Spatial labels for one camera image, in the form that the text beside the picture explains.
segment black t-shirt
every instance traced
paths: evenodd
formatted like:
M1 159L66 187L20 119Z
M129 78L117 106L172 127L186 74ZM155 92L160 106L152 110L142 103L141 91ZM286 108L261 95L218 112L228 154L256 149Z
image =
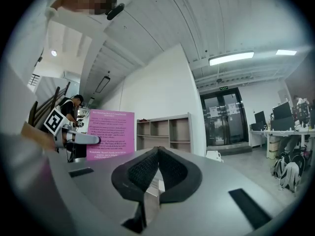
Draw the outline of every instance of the black t-shirt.
M66 116L67 114L71 114L74 117L74 104L72 101L65 103L69 98L63 98L63 100L58 104L61 107L61 113Z

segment white ceiling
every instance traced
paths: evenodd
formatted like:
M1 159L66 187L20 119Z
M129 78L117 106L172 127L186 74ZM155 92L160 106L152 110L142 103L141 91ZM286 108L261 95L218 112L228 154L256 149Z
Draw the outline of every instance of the white ceiling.
M92 39L81 32L55 21L50 21L47 29L43 60L81 76L84 60Z
M277 80L293 71L311 48L303 20L283 0L118 0L125 10L113 21L62 11L55 21L92 39L80 93L103 99L126 76L181 43L201 93L225 85ZM58 45L69 52L68 44ZM78 38L72 43L78 44ZM276 56L277 49L296 50ZM209 66L210 57L254 51L252 59ZM110 71L102 93L95 89Z

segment exit sign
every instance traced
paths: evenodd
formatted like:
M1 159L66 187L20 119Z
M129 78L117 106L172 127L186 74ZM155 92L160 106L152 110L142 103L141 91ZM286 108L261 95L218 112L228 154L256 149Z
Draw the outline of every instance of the exit sign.
M221 87L220 91L228 90L228 87Z

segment table leg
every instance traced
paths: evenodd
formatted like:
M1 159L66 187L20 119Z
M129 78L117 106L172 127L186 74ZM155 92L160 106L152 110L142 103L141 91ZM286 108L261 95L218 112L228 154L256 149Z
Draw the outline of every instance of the table leg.
M269 144L270 144L270 135L267 135L267 153L266 153L266 157L269 157Z
M312 140L312 145L308 148L308 150L313 150L312 155L311 155L311 166L313 167L314 163L315 163L315 137L311 137L310 138Z
M301 135L301 147L305 147L305 135Z

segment glass door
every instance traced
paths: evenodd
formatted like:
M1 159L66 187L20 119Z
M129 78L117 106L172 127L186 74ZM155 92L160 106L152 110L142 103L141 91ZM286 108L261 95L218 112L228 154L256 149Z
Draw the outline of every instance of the glass door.
M208 146L248 142L245 111L237 88L200 98Z
M226 129L223 128L225 126L223 109L218 98L205 99L204 104L207 144L213 146L226 144L226 134L224 133Z

